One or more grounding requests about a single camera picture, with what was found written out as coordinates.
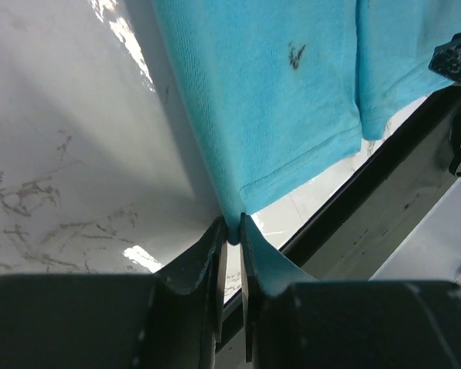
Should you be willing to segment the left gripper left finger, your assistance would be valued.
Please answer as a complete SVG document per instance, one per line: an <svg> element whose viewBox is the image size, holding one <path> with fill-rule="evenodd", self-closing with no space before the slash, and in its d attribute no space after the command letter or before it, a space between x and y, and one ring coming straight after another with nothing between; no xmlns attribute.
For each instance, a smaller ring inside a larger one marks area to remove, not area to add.
<svg viewBox="0 0 461 369"><path fill-rule="evenodd" d="M0 276L0 368L212 368L227 227L153 274Z"/></svg>

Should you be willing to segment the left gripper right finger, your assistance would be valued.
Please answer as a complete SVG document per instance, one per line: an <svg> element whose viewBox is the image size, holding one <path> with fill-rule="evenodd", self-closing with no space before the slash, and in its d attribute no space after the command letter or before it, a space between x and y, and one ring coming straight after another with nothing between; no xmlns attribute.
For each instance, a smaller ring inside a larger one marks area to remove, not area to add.
<svg viewBox="0 0 461 369"><path fill-rule="evenodd" d="M245 358L255 368L461 368L461 287L318 281L240 219Z"/></svg>

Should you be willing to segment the teal t shirt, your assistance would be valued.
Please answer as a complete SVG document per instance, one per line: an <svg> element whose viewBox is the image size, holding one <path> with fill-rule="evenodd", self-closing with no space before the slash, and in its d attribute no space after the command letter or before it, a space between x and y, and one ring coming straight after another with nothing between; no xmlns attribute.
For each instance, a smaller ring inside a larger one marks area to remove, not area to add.
<svg viewBox="0 0 461 369"><path fill-rule="evenodd" d="M377 141L461 32L461 1L156 1L228 229Z"/></svg>

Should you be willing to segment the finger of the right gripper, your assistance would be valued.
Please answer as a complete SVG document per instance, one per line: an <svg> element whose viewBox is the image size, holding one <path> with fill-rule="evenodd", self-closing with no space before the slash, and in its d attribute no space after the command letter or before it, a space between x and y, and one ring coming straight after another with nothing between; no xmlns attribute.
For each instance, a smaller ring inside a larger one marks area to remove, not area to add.
<svg viewBox="0 0 461 369"><path fill-rule="evenodd" d="M461 33L435 47L429 69L461 86Z"/></svg>

